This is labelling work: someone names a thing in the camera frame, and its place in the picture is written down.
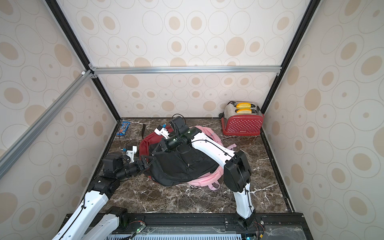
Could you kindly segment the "red backpack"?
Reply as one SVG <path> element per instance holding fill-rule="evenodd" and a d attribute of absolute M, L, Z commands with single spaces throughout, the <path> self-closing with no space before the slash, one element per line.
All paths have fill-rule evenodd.
<path fill-rule="evenodd" d="M 143 138 L 139 145 L 139 162 L 144 162 L 145 168 L 142 170 L 149 179 L 154 182 L 169 187 L 175 185 L 172 179 L 174 162 L 177 160 L 174 152 L 162 152 L 159 143 L 163 139 L 156 133 L 151 133 Z"/>

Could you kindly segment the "black backpack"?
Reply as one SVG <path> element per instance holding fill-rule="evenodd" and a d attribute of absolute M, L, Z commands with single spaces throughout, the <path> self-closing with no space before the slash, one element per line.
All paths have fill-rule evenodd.
<path fill-rule="evenodd" d="M 208 171 L 211 171 L 212 173 L 214 167 L 220 167 L 219 164 L 209 156 L 193 148 L 190 148 L 185 154 L 180 154 L 177 151 L 172 152 L 174 152 L 175 157 L 177 158 L 174 162 L 174 170 L 176 172 L 172 177 L 172 179 L 176 181 L 175 185 L 188 183 L 201 175 L 208 173 Z"/>

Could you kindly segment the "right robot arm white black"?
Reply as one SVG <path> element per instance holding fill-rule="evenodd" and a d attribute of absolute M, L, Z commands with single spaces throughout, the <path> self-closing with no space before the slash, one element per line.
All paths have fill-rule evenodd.
<path fill-rule="evenodd" d="M 186 128 L 183 133 L 174 131 L 171 137 L 163 126 L 155 129 L 162 136 L 162 151 L 178 147 L 194 148 L 206 154 L 224 170 L 224 183 L 234 193 L 238 225 L 248 229 L 254 222 L 256 212 L 250 196 L 252 171 L 243 151 L 234 152 L 213 141 L 196 127 Z"/>

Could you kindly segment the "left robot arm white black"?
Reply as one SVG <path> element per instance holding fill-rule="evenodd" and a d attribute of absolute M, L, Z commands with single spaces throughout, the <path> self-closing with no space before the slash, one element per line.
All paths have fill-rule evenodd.
<path fill-rule="evenodd" d="M 115 230 L 125 230 L 129 224 L 127 209 L 111 207 L 90 231 L 94 218 L 103 208 L 121 182 L 143 174 L 157 160 L 154 156 L 141 156 L 129 162 L 130 157 L 119 152 L 107 154 L 102 162 L 103 174 L 88 186 L 80 205 L 54 236 L 55 240 L 104 240 Z"/>

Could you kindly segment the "pink backpack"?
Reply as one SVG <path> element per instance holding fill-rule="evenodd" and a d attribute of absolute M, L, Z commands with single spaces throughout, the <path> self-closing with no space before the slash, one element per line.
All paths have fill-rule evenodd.
<path fill-rule="evenodd" d="M 224 146 L 220 137 L 211 128 L 202 126 L 195 127 L 201 130 L 202 133 L 206 134 L 215 143 L 222 147 Z M 195 187 L 209 187 L 212 191 L 215 191 L 220 188 L 219 179 L 223 174 L 224 170 L 222 167 L 214 167 L 214 171 L 212 173 L 211 171 L 208 171 L 208 173 L 205 173 L 197 179 L 188 182 L 188 184 Z"/>

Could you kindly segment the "blue candy packet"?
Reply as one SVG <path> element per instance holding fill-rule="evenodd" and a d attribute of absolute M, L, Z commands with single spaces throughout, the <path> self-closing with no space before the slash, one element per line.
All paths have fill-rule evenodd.
<path fill-rule="evenodd" d="M 122 121 L 120 124 L 120 128 L 117 132 L 118 137 L 124 137 L 130 127 L 131 123 L 129 121 Z"/>

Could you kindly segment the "red polka dot toaster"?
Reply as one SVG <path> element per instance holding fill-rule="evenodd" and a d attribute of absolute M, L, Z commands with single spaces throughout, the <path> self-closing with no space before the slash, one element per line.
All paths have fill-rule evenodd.
<path fill-rule="evenodd" d="M 250 103 L 253 113 L 250 115 L 238 115 L 236 113 L 237 103 Z M 256 103 L 252 102 L 229 102 L 224 112 L 219 115 L 223 134 L 226 136 L 259 136 L 264 122 L 264 114 Z"/>

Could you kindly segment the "front yellow toast slice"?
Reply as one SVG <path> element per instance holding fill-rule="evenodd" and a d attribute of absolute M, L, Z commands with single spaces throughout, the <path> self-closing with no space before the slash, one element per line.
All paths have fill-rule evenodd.
<path fill-rule="evenodd" d="M 244 115 L 250 115 L 253 113 L 252 109 L 236 109 L 236 113 L 238 115 L 244 114 Z"/>

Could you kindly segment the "yellow toast slice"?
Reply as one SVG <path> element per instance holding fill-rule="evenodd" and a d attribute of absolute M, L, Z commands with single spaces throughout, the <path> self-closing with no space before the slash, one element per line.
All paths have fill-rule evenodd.
<path fill-rule="evenodd" d="M 244 114 L 244 115 L 250 115 L 253 113 L 252 109 L 236 109 L 236 113 L 238 115 Z"/>
<path fill-rule="evenodd" d="M 237 103 L 236 108 L 237 109 L 251 109 L 253 107 L 250 103 Z"/>

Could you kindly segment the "rear yellow toast slice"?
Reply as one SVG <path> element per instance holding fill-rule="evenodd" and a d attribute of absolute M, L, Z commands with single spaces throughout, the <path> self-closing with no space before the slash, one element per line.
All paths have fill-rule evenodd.
<path fill-rule="evenodd" d="M 237 103 L 236 108 L 237 109 L 251 109 L 253 107 L 250 103 Z"/>

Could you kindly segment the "horizontal aluminium bar rear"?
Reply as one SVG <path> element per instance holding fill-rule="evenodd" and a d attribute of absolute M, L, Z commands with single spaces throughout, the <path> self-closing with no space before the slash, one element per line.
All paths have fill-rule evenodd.
<path fill-rule="evenodd" d="M 201 74 L 201 73 L 278 73 L 281 66 L 194 66 L 194 67 L 94 67 L 97 75 L 103 74 Z"/>

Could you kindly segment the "diagonal aluminium bar left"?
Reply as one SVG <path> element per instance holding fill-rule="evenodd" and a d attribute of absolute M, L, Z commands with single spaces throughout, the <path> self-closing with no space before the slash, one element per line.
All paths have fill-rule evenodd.
<path fill-rule="evenodd" d="M 51 123 L 84 83 L 91 78 L 91 74 L 92 71 L 87 70 L 72 82 L 56 101 L 47 108 L 32 126 L 1 156 L 1 178 L 11 169 L 26 149 L 36 140 L 48 124 Z"/>

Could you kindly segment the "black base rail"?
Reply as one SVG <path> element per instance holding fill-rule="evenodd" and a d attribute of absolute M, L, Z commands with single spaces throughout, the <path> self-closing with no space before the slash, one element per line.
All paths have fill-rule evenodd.
<path fill-rule="evenodd" d="M 242 227 L 235 214 L 67 215 L 56 240 L 311 240 L 303 214 L 256 214 Z"/>

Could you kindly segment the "black frame post left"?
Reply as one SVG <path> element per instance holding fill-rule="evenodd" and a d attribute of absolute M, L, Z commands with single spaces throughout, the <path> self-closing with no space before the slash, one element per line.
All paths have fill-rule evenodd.
<path fill-rule="evenodd" d="M 67 40 L 69 41 L 71 47 L 73 48 L 76 56 L 80 60 L 80 62 L 85 67 L 86 71 L 90 70 L 92 74 L 94 74 L 93 77 L 93 83 L 95 84 L 98 92 L 100 93 L 101 97 L 105 101 L 108 109 L 111 111 L 113 117 L 116 121 L 120 121 L 121 116 L 119 115 L 117 109 L 115 108 L 111 98 L 109 97 L 106 89 L 104 88 L 101 80 L 99 77 L 96 76 L 94 71 L 90 67 L 90 60 L 85 53 L 81 43 L 79 42 L 78 38 L 75 35 L 75 32 L 73 31 L 72 27 L 70 26 L 69 22 L 67 21 L 67 18 L 65 17 L 59 3 L 57 1 L 50 1 L 46 0 L 45 3 L 47 4 L 49 10 L 52 12 L 54 18 L 58 22 L 61 30 L 65 34 Z"/>

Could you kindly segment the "black frame post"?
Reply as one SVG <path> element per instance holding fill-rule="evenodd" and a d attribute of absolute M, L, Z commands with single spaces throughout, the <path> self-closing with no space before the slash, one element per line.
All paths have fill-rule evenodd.
<path fill-rule="evenodd" d="M 95 84 L 98 92 L 100 93 L 101 97 L 105 101 L 108 109 L 111 111 L 113 117 L 116 121 L 120 121 L 121 116 L 119 115 L 117 109 L 115 108 L 111 98 L 109 97 L 106 89 L 104 88 L 101 80 L 99 77 L 96 76 L 94 71 L 90 67 L 90 60 L 85 53 L 81 43 L 79 42 L 78 38 L 75 35 L 75 32 L 73 31 L 72 27 L 70 26 L 69 22 L 67 21 L 67 18 L 65 17 L 59 3 L 57 1 L 50 1 L 46 0 L 45 3 L 47 4 L 49 10 L 52 12 L 54 18 L 58 22 L 61 30 L 65 34 L 67 40 L 69 41 L 71 47 L 73 48 L 76 56 L 80 60 L 80 62 L 85 67 L 86 71 L 90 70 L 92 74 L 94 74 L 93 77 L 93 83 Z"/>
<path fill-rule="evenodd" d="M 301 43 L 301 40 L 303 39 L 306 31 L 307 31 L 307 28 L 309 27 L 310 25 L 310 22 L 311 20 L 313 19 L 313 16 L 315 15 L 315 12 L 316 10 L 318 9 L 318 6 L 320 4 L 320 0 L 311 0 L 309 2 L 309 5 L 303 15 L 303 18 L 302 20 L 300 21 L 300 24 L 298 26 L 298 29 L 293 37 L 293 40 L 288 48 L 288 51 L 282 61 L 282 64 L 281 64 L 281 70 L 280 72 L 277 74 L 277 76 L 275 77 L 274 81 L 273 81 L 273 84 L 267 94 L 267 97 L 263 103 L 263 106 L 261 108 L 261 111 L 263 114 L 265 114 L 267 112 L 267 109 L 269 107 L 269 105 L 271 104 L 272 100 L 273 100 L 273 97 L 279 87 L 279 84 L 281 82 L 281 80 L 283 79 L 286 71 L 288 70 L 288 67 L 294 57 L 294 54 L 295 52 L 297 51 L 298 47 L 299 47 L 299 44 Z"/>

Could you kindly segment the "black frame post right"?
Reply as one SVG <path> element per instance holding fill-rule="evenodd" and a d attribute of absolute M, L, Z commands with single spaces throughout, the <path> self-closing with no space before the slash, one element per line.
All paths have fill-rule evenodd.
<path fill-rule="evenodd" d="M 281 80 L 283 79 L 286 71 L 288 70 L 288 67 L 294 57 L 294 54 L 295 52 L 297 51 L 298 47 L 299 47 L 299 44 L 301 43 L 301 40 L 303 39 L 306 31 L 307 31 L 307 28 L 309 27 L 310 25 L 310 22 L 311 20 L 313 19 L 313 16 L 315 15 L 315 12 L 316 10 L 318 9 L 318 6 L 320 4 L 320 0 L 311 0 L 309 2 L 309 5 L 303 15 L 303 18 L 302 20 L 300 21 L 300 24 L 298 26 L 298 29 L 293 37 L 293 40 L 288 48 L 288 51 L 282 61 L 282 64 L 281 64 L 281 70 L 280 72 L 277 74 L 277 76 L 275 77 L 274 81 L 273 81 L 273 84 L 267 94 L 267 97 L 263 103 L 263 106 L 261 108 L 261 111 L 263 114 L 265 114 L 267 112 L 267 109 L 269 107 L 269 105 L 271 104 L 272 100 L 273 100 L 273 97 L 279 87 L 279 84 L 281 82 Z"/>

